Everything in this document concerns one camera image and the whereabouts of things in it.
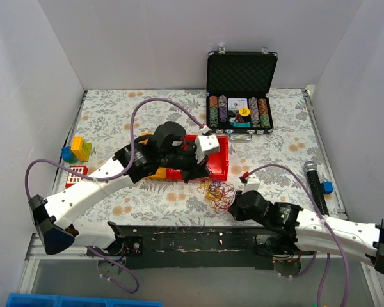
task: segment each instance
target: blue plastic bin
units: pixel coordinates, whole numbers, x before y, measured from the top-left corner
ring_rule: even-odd
[[[11,293],[6,307],[163,307],[163,303]]]

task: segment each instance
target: stack of poker chips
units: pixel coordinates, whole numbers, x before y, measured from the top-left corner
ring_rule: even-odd
[[[260,124],[262,125],[262,128],[268,129],[270,128],[270,121],[266,99],[259,99],[257,103],[259,105]]]
[[[209,126],[215,128],[218,122],[218,98],[216,96],[209,97]]]
[[[228,106],[226,96],[219,96],[219,120],[222,123],[228,120]]]
[[[252,119],[252,127],[260,128],[259,109],[257,107],[257,99],[255,97],[252,97],[249,99],[249,109],[250,109],[250,118]]]

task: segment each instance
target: poker chip case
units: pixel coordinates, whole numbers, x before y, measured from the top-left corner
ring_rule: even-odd
[[[234,140],[232,134],[273,131],[268,93],[277,59],[277,53],[264,50],[225,52],[220,47],[208,53],[206,119],[213,132]]]

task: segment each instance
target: case lid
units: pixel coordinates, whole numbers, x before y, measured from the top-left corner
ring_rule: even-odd
[[[261,91],[270,90],[277,64],[277,53],[210,52],[207,59],[206,90]]]

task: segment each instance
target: case handle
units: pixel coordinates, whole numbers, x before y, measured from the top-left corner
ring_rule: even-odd
[[[228,133],[228,138],[231,142],[249,142],[252,140],[252,135],[251,134],[235,134],[233,135],[232,133]]]

